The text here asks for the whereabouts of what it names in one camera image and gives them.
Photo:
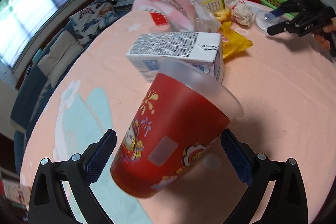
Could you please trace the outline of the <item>person's right hand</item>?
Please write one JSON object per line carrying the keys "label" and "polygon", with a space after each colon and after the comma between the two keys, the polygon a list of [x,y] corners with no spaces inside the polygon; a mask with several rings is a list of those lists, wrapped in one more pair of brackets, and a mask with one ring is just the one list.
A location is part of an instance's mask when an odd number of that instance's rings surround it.
{"label": "person's right hand", "polygon": [[[335,23],[324,26],[323,31],[325,33],[331,33],[335,31]],[[330,49],[330,42],[327,40],[327,38],[325,38],[324,35],[319,34],[318,32],[314,32],[313,36],[315,40],[318,42],[318,44],[320,44],[325,50]]]}

